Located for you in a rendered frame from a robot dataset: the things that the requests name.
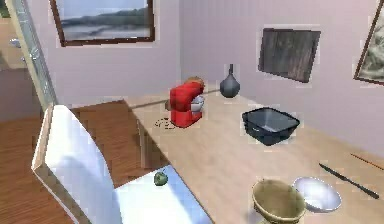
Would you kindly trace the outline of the grey door frame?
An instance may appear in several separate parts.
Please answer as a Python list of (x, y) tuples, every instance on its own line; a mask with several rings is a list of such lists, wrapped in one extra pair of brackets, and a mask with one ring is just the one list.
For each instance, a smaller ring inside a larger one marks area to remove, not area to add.
[(5, 0), (42, 110), (58, 103), (26, 0)]

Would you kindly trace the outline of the light wooden table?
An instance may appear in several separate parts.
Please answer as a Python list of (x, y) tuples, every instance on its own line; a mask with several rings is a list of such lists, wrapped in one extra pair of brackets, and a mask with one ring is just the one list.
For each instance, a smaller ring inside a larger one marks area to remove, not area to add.
[[(241, 115), (256, 108), (242, 96), (226, 99), (213, 87), (204, 93), (204, 114), (186, 129), (165, 129), (156, 121), (168, 116), (168, 94), (129, 97), (140, 123), (193, 192), (214, 224), (255, 224), (253, 185), (263, 179), (291, 184), (301, 176), (324, 180), (342, 198), (331, 213), (308, 212), (300, 224), (384, 224), (384, 171), (358, 160), (359, 150), (301, 124), (293, 136), (267, 147), (246, 134)], [(322, 163), (378, 193), (374, 199), (322, 169)]]

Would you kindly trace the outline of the dark wooden framed picture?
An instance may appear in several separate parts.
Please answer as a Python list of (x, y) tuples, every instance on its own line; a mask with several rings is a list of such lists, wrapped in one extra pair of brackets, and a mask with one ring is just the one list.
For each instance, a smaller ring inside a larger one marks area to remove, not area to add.
[(320, 35), (320, 31), (264, 28), (258, 69), (308, 83)]

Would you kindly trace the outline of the olive green bowl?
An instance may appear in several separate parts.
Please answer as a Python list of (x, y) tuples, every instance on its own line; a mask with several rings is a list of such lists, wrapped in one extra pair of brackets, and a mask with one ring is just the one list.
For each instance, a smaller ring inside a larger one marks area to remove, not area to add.
[(298, 224), (305, 214), (303, 196), (280, 180), (262, 179), (252, 188), (253, 206), (263, 219), (258, 224)]

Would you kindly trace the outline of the red coffee machine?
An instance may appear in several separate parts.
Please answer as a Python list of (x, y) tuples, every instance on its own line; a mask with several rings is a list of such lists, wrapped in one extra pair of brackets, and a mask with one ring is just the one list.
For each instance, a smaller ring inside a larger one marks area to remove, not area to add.
[(187, 128), (202, 118), (201, 112), (193, 112), (193, 99), (203, 93), (204, 87), (198, 82), (188, 82), (170, 90), (169, 104), (171, 122), (179, 128)]

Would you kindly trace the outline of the green apple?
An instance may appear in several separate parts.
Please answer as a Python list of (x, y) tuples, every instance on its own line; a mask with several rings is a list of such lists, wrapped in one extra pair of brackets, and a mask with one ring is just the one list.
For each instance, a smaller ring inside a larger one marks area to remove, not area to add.
[(168, 176), (164, 172), (157, 172), (154, 175), (154, 184), (156, 186), (163, 186), (168, 182)]

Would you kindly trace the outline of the dark square baking pan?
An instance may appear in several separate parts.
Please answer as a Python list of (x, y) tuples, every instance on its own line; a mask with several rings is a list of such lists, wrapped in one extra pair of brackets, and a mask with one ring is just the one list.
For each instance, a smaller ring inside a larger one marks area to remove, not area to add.
[(262, 107), (242, 114), (245, 131), (265, 146), (272, 146), (288, 139), (300, 121), (270, 107)]

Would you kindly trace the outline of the white cushioned wooden chair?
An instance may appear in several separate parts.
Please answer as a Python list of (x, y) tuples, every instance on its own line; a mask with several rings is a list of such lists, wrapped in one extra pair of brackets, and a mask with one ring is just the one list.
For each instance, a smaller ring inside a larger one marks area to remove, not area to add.
[(150, 172), (118, 188), (94, 140), (64, 105), (44, 114), (31, 169), (74, 224), (212, 224), (170, 166), (163, 186)]

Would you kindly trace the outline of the brown thin stick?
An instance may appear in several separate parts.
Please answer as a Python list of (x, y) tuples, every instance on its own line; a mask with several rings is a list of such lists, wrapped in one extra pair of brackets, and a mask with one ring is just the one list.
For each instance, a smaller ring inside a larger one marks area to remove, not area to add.
[(359, 160), (361, 160), (361, 161), (363, 161), (363, 162), (365, 162), (365, 163), (367, 163), (367, 164), (369, 164), (369, 165), (371, 165), (371, 166), (373, 166), (373, 167), (375, 167), (375, 168), (378, 168), (378, 169), (384, 171), (384, 167), (381, 167), (381, 166), (379, 166), (379, 165), (377, 165), (377, 164), (375, 164), (375, 163), (373, 163), (373, 162), (371, 162), (371, 161), (369, 161), (369, 160), (367, 160), (367, 159), (365, 159), (365, 158), (363, 158), (361, 156), (358, 156), (358, 155), (353, 154), (353, 153), (350, 153), (350, 155), (355, 157), (355, 158), (357, 158), (357, 159), (359, 159)]

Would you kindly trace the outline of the white plate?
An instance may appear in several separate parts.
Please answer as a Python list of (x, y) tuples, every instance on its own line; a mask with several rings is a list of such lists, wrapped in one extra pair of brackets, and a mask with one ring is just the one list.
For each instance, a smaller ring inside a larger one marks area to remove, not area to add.
[(303, 196), (306, 208), (312, 212), (329, 213), (341, 206), (340, 194), (321, 179), (299, 177), (292, 186)]

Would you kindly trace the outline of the dark grey round vase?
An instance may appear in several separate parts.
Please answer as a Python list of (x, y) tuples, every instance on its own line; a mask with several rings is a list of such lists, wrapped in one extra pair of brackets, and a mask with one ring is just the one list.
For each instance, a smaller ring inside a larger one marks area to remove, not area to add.
[(225, 98), (234, 98), (240, 91), (240, 83), (234, 77), (234, 65), (230, 64), (227, 77), (220, 83), (220, 93)]

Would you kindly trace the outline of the brown framed landscape picture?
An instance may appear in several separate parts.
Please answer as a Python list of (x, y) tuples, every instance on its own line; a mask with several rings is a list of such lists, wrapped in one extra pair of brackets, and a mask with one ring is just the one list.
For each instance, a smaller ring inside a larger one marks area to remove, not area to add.
[(153, 42), (154, 0), (49, 0), (62, 47)]

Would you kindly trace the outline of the brown framed grey picture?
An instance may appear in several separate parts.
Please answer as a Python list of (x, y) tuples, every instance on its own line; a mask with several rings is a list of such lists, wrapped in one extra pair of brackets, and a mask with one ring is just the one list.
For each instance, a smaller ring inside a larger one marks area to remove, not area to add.
[(384, 0), (379, 0), (354, 79), (384, 86)]

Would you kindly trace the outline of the black knife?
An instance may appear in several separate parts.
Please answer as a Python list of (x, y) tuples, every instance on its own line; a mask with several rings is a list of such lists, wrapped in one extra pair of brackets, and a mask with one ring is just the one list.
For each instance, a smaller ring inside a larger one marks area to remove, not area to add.
[(361, 191), (363, 191), (364, 193), (366, 193), (367, 195), (369, 195), (370, 197), (374, 198), (374, 199), (379, 199), (380, 198), (380, 195), (358, 183), (356, 183), (355, 181), (351, 180), (350, 178), (340, 174), (339, 172), (337, 172), (336, 170), (322, 164), (322, 163), (318, 163), (319, 166), (324, 169), (325, 171), (327, 171), (328, 173), (334, 175), (335, 177), (339, 178), (340, 180), (342, 181), (345, 181), (345, 182), (349, 182), (350, 184), (354, 185), (355, 187), (359, 188)]

